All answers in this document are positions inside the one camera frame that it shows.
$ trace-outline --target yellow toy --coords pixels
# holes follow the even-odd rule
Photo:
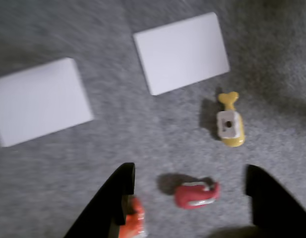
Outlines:
[[[217,114],[218,134],[223,143],[230,147],[237,147],[244,143],[244,127],[242,117],[234,107],[239,98],[237,92],[219,94],[219,102],[224,104],[225,109]]]

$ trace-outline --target floor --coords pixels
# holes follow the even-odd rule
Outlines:
[[[212,11],[231,72],[150,96],[132,33]],[[0,238],[63,237],[123,162],[136,163],[150,238],[248,226],[247,163],[306,208],[306,0],[0,0],[0,75],[62,57],[77,61],[96,119],[0,148]],[[216,139],[219,91],[240,93],[241,147]],[[177,208],[170,187],[182,175],[213,177],[220,200]]]

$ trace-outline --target orange toy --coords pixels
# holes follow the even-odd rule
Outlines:
[[[126,224],[120,226],[119,238],[133,238],[144,232],[144,208],[136,197],[132,198],[131,204],[135,213],[126,216]]]

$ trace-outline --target toy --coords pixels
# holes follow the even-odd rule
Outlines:
[[[213,203],[219,198],[217,182],[209,186],[205,182],[185,182],[176,189],[175,202],[184,209],[196,209]]]
[[[145,212],[138,198],[132,198],[131,208],[134,213],[126,216],[125,225],[120,226],[119,238],[146,237],[147,234],[144,229]]]
[[[233,105],[238,98],[237,92],[221,93],[218,97],[225,106],[225,110],[217,114],[218,134],[222,142],[230,147],[240,146],[245,141],[242,117]]]

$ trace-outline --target white square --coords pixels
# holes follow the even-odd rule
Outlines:
[[[60,59],[0,78],[2,147],[92,119],[73,59]]]
[[[152,95],[230,70],[213,12],[135,33],[134,39]]]

